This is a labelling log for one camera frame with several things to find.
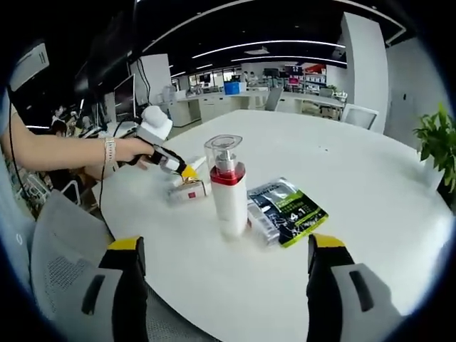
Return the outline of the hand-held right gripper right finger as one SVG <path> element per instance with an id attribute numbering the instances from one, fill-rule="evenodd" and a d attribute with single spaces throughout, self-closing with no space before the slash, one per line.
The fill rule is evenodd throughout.
<path id="1" fill-rule="evenodd" d="M 403 321 L 390 288 L 345 244 L 309 235 L 308 341 L 384 341 Z"/>

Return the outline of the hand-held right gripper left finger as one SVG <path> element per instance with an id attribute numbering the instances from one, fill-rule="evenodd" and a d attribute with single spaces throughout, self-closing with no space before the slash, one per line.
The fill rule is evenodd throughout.
<path id="1" fill-rule="evenodd" d="M 67 341 L 147 341 L 143 238 L 109 244 L 59 295 L 56 325 Z"/>

